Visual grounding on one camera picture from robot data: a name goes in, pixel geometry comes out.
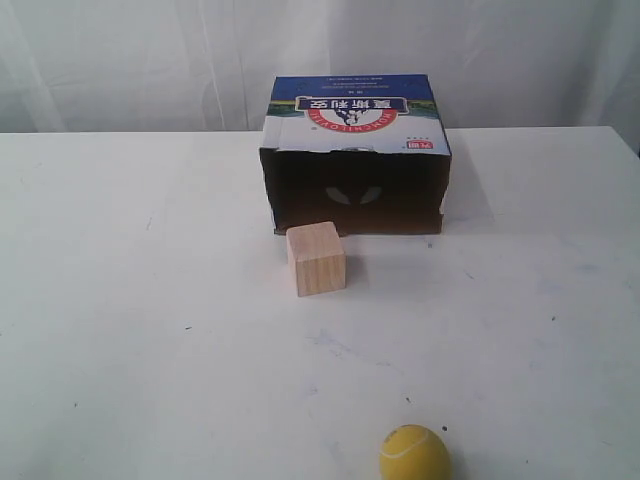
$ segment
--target table surface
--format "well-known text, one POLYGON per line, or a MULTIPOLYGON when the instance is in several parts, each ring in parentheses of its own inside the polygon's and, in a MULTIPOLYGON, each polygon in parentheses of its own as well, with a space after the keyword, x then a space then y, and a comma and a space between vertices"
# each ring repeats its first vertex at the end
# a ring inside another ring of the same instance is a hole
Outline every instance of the table surface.
POLYGON ((259 133, 0 136, 0 478, 640 478, 640 160, 448 132, 440 236, 353 236, 297 298, 259 133))

